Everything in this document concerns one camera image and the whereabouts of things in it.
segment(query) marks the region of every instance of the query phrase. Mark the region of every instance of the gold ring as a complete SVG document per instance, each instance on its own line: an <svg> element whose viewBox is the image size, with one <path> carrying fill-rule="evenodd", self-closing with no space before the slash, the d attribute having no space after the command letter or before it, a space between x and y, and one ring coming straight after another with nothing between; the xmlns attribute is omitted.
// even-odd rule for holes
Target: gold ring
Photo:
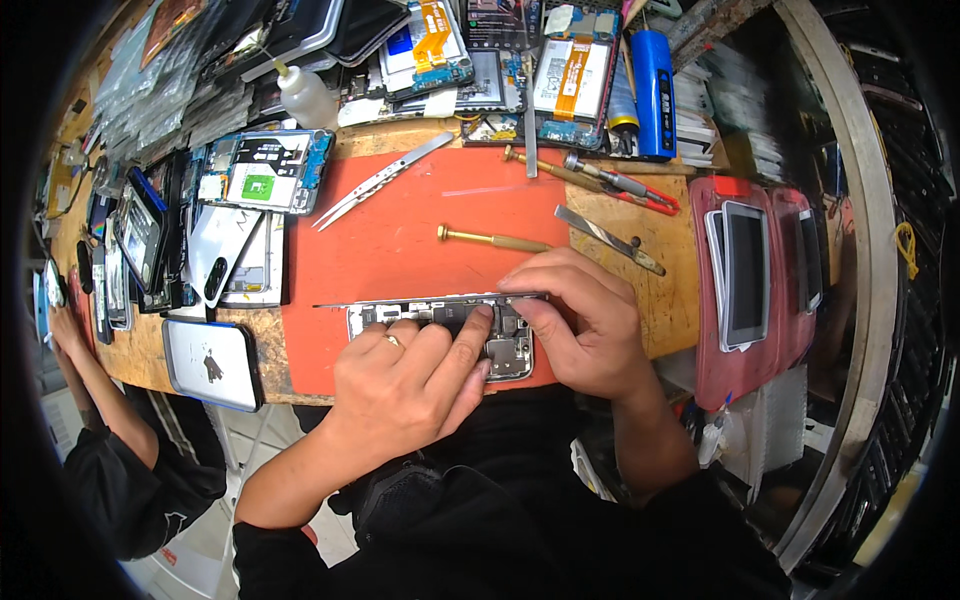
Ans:
<svg viewBox="0 0 960 600"><path fill-rule="evenodd" d="M384 334L383 334L383 339L386 340L386 341L388 341L388 342L390 342L391 344L393 344L393 345L396 346L397 348L400 348L401 350L406 350L406 349L407 349L407 348L404 348L404 347L403 347L403 344L401 344L400 341L399 341L397 338L395 338L394 336L392 336L392 335L387 335L386 333L384 333Z"/></svg>

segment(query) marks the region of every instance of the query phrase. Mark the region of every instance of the red mat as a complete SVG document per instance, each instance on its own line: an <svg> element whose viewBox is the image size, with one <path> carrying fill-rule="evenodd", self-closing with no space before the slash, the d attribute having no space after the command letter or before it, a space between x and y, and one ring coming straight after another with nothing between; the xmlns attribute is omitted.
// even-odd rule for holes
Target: red mat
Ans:
<svg viewBox="0 0 960 600"><path fill-rule="evenodd" d="M557 151L542 157L560 163ZM496 291L496 282L530 254L457 240L437 240L437 226L569 244L566 223L553 216L565 204L564 182L541 173L526 178L524 165L502 162L503 150L434 151L336 223L309 226L356 185L403 156L394 153L335 161L313 217L297 219L290 235L290 304L283 334L294 392L335 395L333 363L347 345L342 309L313 304L425 298ZM539 341L534 372L488 389L556 382Z"/></svg>

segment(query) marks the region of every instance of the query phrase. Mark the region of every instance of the yellow cable tie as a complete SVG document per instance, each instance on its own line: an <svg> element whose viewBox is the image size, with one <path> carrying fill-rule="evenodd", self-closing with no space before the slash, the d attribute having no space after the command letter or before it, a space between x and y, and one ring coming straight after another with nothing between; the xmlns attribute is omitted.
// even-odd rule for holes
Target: yellow cable tie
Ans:
<svg viewBox="0 0 960 600"><path fill-rule="evenodd" d="M906 234L906 248L903 247L903 242L900 240L901 233ZM894 229L894 241L897 243L897 250L903 254L903 258L906 260L906 274L913 281L913 278L920 272L920 267L917 266L917 241L913 236L913 226L906 221L897 225L897 228Z"/></svg>

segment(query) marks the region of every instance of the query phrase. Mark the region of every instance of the wooden workbench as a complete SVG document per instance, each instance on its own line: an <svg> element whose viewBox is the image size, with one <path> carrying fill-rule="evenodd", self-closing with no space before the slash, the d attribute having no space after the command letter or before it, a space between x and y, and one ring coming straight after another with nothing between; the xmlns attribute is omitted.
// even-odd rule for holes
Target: wooden workbench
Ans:
<svg viewBox="0 0 960 600"><path fill-rule="evenodd" d="M108 45L104 53L108 56ZM96 61L97 79L102 80L109 66L108 58ZM78 83L73 98L89 98L87 75ZM92 103L71 123L61 128L59 142L69 143L82 135L91 122ZM333 157L371 156L389 152L410 151L435 137L440 130L459 132L456 119L414 119L337 132ZM451 148L461 147L455 139ZM91 154L92 164L98 152ZM540 173L540 177L552 177ZM80 176L74 178L77 185ZM633 204L616 201L589 192L572 184L566 185L567 205L599 226L630 240L639 236L642 248L666 268L666 277L657 277L639 268L627 257L600 244L576 230L570 232L570 246L596 260L612 273L630 281L636 290L637 305L643 318L643 345L651 358L690 348L697 344L700 332L699 286L696 247L686 179L682 175L639 176L666 194L680 201L682 210L667 217ZM52 254L66 276L77 264L76 246L85 229L86 202L90 195L90 176L84 178L73 208L60 217L60 230L53 240ZM250 328L259 359L260 376L268 402L328 404L330 396L295 394L287 365L280 309L216 311L220 322L244 324ZM167 375L163 341L160 335L162 318L158 315L137 315L129 332L114 332L113 343L97 342L96 352L110 376L153 390L173 392Z"/></svg>

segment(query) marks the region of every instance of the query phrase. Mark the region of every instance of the white plastic bottle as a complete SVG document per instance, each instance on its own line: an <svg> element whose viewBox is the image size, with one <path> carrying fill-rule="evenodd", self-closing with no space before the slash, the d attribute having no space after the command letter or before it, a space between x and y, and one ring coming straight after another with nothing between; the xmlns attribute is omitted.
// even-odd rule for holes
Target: white plastic bottle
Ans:
<svg viewBox="0 0 960 600"><path fill-rule="evenodd" d="M337 129L337 103L316 73L278 65L280 102L297 123L309 130Z"/></svg>

